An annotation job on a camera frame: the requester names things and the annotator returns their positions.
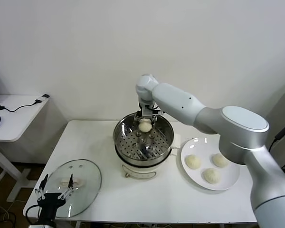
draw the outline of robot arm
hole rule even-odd
[[[220,134],[219,150],[230,161],[245,164],[253,179],[251,205],[262,228],[285,228],[285,174],[269,154],[268,122],[247,109],[212,109],[195,96],[152,75],[143,75],[136,92],[142,117],[150,118],[154,103],[185,125],[207,134]]]

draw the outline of glass pot lid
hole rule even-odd
[[[74,193],[66,204],[57,210],[57,218],[70,218],[86,210],[95,200],[101,187],[98,166],[89,160],[69,161],[58,167],[48,178],[45,193],[65,192],[73,175]]]

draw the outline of dough ball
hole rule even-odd
[[[152,123],[150,119],[143,118],[139,121],[138,129],[141,132],[149,132],[152,129]]]
[[[221,153],[214,154],[211,159],[213,163],[220,168],[229,165],[229,161]]]
[[[203,176],[204,176],[205,180],[207,182],[209,182],[210,184],[217,184],[221,180],[221,175],[220,175],[219,171],[214,169],[214,168],[206,169],[203,172]]]
[[[201,160],[198,156],[196,155],[189,155],[185,159],[186,164],[188,165],[189,168],[196,170],[201,166]]]

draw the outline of floor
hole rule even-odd
[[[24,168],[28,168],[27,166],[16,165],[16,167],[22,171]],[[33,167],[28,179],[29,180],[38,180],[39,176],[41,175],[43,167]],[[25,206],[26,201],[28,200],[32,189],[22,189],[19,193],[16,201],[14,203],[6,202],[6,198],[8,197],[11,189],[13,188],[16,181],[11,178],[8,174],[4,176],[2,181],[0,182],[0,220],[2,220],[4,216],[4,210],[8,210],[16,215],[16,227],[17,228],[26,228],[29,226],[29,223],[26,221],[25,217],[22,215],[22,210]],[[11,222],[1,222],[0,228],[12,228]],[[82,223],[80,228],[147,228],[148,225],[143,224],[100,224],[100,223]],[[206,224],[206,225],[191,225],[191,224],[160,224],[157,225],[157,228],[219,228],[219,225],[213,224]],[[225,228],[236,227],[232,225],[226,225]]]

